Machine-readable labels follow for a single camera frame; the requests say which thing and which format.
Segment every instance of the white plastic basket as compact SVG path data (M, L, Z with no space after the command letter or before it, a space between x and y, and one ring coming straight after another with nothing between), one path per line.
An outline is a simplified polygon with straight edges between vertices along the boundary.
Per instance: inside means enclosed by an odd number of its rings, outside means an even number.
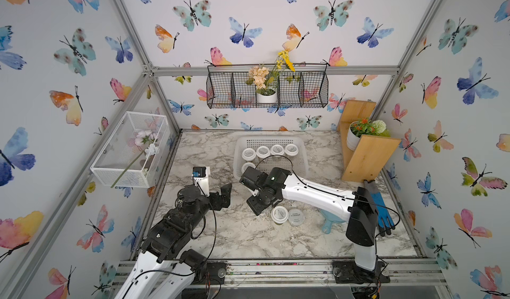
M163 155L164 146L168 140L168 120L166 116L157 114L125 112L120 123L106 142L101 153L95 158L90 170L97 176L101 184L112 185L128 165L140 154L141 148L135 145L135 136L139 131L152 130L157 134L156 146L160 147L150 165L142 154L131 167L122 175L115 186L120 187L150 187L152 178Z
M233 154L233 176L240 180L241 167L246 161L242 158L243 150L246 148L252 148L255 151L259 146L267 146L271 149L271 146L280 144L285 147L287 144L295 144L299 152L296 156L290 158L292 160L292 166L297 175L307 178L308 177L308 160L307 160L307 149L304 147L304 142L299 137L295 136L245 136L240 137L236 142L235 152ZM269 157L265 159L258 166L258 170L269 173L272 168L284 168L290 170L290 162L284 157Z

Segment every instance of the blue glove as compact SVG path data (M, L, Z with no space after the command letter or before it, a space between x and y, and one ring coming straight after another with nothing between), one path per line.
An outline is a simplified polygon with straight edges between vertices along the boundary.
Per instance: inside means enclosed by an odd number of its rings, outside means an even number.
M382 206L386 206L384 203L384 200L382 200L381 193L379 189L377 188L377 185L375 184L375 181L365 181L365 188L370 192L370 195L372 196L372 199L374 200L374 203ZM379 225L379 233L382 237L387 235L391 235L390 229L395 229L395 224L393 223L393 220L390 216L390 213L388 213L388 210L384 207L377 206L377 211L379 212L379 217L377 218L377 224Z

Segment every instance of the marble countertop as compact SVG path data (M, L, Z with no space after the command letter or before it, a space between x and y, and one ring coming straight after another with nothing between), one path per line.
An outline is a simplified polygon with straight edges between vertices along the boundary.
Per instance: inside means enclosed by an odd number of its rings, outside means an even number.
M288 222L277 225L271 219L271 207L255 216L246 204L250 192L233 176L233 154L236 141L242 136L271 135L300 137L307 149L309 180L342 189L357 190L362 183L341 180L344 171L340 133L335 131L271 132L271 131L190 131L182 134L175 160L159 202L153 225L171 208L177 192L192 184L194 166L210 166L210 191L232 183L231 205L216 212L217 237L211 258L296 258L353 257L352 242L345 236L347 223L333 224L330 234L321 227L325 222L319 209L305 203L284 200L280 205L288 210L298 208L305 220L298 227ZM395 205L381 176L376 179L387 207ZM396 223L398 217L390 212ZM202 235L191 240L182 251L193 248L204 256L209 254L214 240L214 215L208 212ZM197 235L200 223L194 230ZM404 225L398 225L391 236L377 238L379 256L416 256Z

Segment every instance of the white flower pot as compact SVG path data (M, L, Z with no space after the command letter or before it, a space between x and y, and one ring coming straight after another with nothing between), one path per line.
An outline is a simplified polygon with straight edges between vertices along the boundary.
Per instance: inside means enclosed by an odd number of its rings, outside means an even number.
M351 123L351 125L349 125L349 132L347 133L347 147L351 150L351 151L354 151L356 150L356 147L358 147L358 144L360 143L360 140L361 138L360 137L357 137L356 135L354 135L354 133L351 131L350 127L352 126L352 124L354 124L355 122Z
M257 103L277 103L278 102L278 95L275 92L274 94L271 94L270 96L264 96L260 93L257 93Z

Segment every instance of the black wire basket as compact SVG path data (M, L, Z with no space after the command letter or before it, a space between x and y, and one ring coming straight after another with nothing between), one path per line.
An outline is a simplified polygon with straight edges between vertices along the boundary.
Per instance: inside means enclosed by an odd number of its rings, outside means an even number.
M206 84L207 105L211 109L266 108L276 105L288 108L323 108L328 104L326 66L324 70L300 68L296 72L280 72L278 79L271 84L271 88L277 91L275 103L257 102L256 85L248 71L209 71Z

